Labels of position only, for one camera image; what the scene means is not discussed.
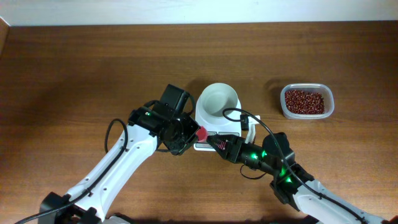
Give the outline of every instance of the white base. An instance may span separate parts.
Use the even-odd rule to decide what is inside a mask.
[[[200,106],[200,96],[198,99],[198,104],[197,108],[195,111],[195,120],[199,124],[199,126],[203,126],[206,128],[208,135],[215,135],[215,134],[235,134],[237,136],[242,136],[242,129],[241,129],[241,123],[240,122],[228,122],[224,125],[214,125],[210,124],[209,122],[205,121],[202,117],[201,114],[198,112],[198,108]],[[236,105],[237,108],[241,109],[241,102],[238,100],[238,104]],[[193,148],[197,151],[211,151],[215,152],[215,150],[207,143],[200,143],[197,142],[193,145]]]

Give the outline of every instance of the small red object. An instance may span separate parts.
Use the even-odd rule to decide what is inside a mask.
[[[207,130],[205,127],[201,126],[200,129],[197,131],[198,142],[206,142],[207,139]]]

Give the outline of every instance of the red beans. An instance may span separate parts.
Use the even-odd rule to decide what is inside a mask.
[[[320,93],[311,93],[302,90],[285,92],[287,109],[296,114],[323,114],[325,105]]]

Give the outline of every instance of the plastic container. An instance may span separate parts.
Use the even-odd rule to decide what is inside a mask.
[[[323,97],[323,103],[325,104],[325,113],[323,114],[296,114],[290,112],[286,107],[285,92],[289,90],[303,90],[307,92],[320,93]],[[297,83],[285,86],[280,93],[280,103],[282,104],[282,110],[284,116],[287,119],[322,119],[329,117],[335,109],[335,102],[333,101],[333,94],[330,89],[322,84],[316,83]]]

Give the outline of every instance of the wooden surface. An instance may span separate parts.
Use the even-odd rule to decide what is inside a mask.
[[[13,27],[0,60],[0,223],[36,213],[49,192],[62,195],[84,178],[104,156],[113,118],[127,120],[168,83],[198,98],[214,82],[231,85],[244,109],[285,132],[296,161],[332,192],[392,218],[397,62],[398,22]],[[330,118],[283,117],[281,89],[302,82],[330,87]],[[265,135],[257,127],[256,143]],[[215,152],[155,153],[108,214],[193,221],[304,216],[276,199],[270,176],[247,180],[239,167]]]
[[[7,35],[8,35],[8,25],[0,18],[0,57],[1,57],[2,48],[6,43]]]

